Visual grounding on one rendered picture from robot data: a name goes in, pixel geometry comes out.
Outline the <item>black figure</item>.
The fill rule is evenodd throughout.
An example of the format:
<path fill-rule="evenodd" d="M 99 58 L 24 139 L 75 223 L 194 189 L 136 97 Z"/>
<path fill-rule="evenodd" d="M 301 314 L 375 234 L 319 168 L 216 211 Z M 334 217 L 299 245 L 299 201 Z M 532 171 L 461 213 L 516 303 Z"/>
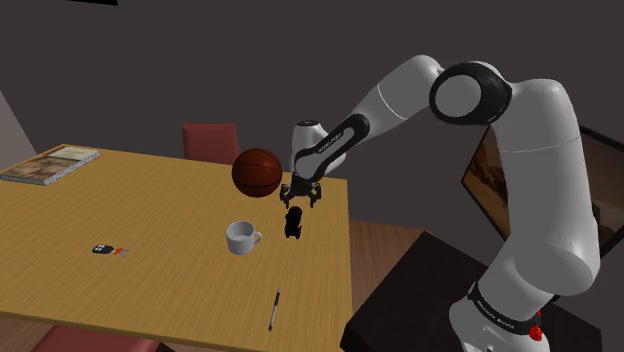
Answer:
<path fill-rule="evenodd" d="M 301 235 L 301 218 L 302 218 L 302 210 L 300 207 L 293 206 L 288 210 L 288 213 L 285 215 L 286 223 L 284 227 L 284 233 L 287 238 L 294 236 L 296 239 L 300 238 Z"/>

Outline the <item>brown basketball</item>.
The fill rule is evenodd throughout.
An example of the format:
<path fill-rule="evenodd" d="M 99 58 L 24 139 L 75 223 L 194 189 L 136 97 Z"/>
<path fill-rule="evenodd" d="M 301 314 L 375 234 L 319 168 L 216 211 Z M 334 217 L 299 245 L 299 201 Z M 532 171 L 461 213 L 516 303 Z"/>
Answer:
<path fill-rule="evenodd" d="M 251 148 L 236 158 L 231 174 L 241 193 L 261 198 L 271 195 L 281 185 L 282 166 L 269 150 Z"/>

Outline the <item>white mug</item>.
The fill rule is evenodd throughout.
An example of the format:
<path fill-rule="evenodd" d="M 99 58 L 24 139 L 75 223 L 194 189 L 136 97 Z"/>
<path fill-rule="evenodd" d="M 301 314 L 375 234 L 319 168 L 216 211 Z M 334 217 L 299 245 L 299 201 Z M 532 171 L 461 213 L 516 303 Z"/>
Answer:
<path fill-rule="evenodd" d="M 228 249 L 235 255 L 245 255 L 251 252 L 263 238 L 255 226 L 247 221 L 231 223 L 227 227 L 225 235 Z"/>

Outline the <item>wooden table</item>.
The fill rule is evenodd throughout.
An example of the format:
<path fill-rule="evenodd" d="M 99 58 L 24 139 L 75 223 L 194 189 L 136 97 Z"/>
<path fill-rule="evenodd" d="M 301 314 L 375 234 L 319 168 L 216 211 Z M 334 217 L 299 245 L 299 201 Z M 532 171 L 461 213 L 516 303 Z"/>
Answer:
<path fill-rule="evenodd" d="M 324 179 L 313 208 L 294 205 L 299 239 L 279 197 L 243 195 L 227 165 L 113 150 L 48 186 L 0 180 L 0 315 L 233 352 L 340 352 L 347 183 Z M 263 235 L 245 255 L 227 246 L 236 221 Z"/>

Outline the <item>black and silver pen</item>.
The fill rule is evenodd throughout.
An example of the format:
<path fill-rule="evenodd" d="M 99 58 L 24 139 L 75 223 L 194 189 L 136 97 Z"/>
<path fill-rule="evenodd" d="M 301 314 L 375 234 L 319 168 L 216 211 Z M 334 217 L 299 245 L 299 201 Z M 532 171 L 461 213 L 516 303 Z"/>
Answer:
<path fill-rule="evenodd" d="M 281 288 L 278 288 L 277 291 L 276 291 L 274 304 L 273 304 L 273 308 L 272 308 L 272 312 L 271 312 L 271 316 L 270 316 L 270 320 L 269 320 L 269 325 L 268 325 L 268 331 L 269 332 L 271 332 L 273 330 L 273 327 L 274 327 L 274 321 L 275 321 L 275 317 L 276 317 L 276 313 L 277 313 L 277 309 L 278 309 L 278 305 L 279 305 L 280 296 L 281 296 Z"/>

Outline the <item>black framed wall picture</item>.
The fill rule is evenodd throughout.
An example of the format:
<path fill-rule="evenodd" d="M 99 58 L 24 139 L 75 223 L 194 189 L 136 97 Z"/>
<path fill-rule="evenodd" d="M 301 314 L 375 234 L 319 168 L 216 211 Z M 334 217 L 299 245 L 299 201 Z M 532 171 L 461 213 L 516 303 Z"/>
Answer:
<path fill-rule="evenodd" d="M 580 128 L 598 225 L 600 254 L 624 240 L 624 144 L 588 127 Z M 499 235 L 510 235 L 508 195 L 497 140 L 487 130 L 462 178 L 462 185 Z"/>

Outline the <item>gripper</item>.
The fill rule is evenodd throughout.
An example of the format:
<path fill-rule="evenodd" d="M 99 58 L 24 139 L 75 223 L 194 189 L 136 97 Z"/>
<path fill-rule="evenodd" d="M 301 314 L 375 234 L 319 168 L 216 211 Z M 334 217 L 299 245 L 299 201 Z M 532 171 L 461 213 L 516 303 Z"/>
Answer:
<path fill-rule="evenodd" d="M 294 195 L 309 196 L 310 207 L 313 208 L 314 204 L 322 197 L 321 185 L 319 182 L 313 183 L 312 181 L 300 177 L 297 172 L 293 172 L 291 186 L 282 184 L 279 197 L 282 202 L 288 204 Z"/>

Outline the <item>book with brown cover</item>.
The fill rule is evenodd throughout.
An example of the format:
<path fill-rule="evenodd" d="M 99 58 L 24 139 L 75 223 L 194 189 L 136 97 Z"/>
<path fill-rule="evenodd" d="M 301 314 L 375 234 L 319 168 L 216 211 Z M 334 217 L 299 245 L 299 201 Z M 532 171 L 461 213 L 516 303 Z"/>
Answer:
<path fill-rule="evenodd" d="M 0 179 L 47 186 L 99 156 L 94 149 L 64 146 L 1 172 Z"/>

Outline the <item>black key fob with keys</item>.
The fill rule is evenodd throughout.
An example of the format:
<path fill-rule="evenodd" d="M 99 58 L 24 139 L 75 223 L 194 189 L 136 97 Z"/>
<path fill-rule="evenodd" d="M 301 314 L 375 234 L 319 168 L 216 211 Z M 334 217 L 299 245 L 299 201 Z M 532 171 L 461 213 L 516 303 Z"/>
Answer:
<path fill-rule="evenodd" d="M 107 244 L 97 244 L 92 249 L 92 253 L 94 254 L 112 254 L 112 255 L 121 256 L 122 258 L 126 258 L 128 252 L 129 250 L 127 248 L 122 248 L 122 247 L 116 248 L 114 246 L 107 245 Z"/>

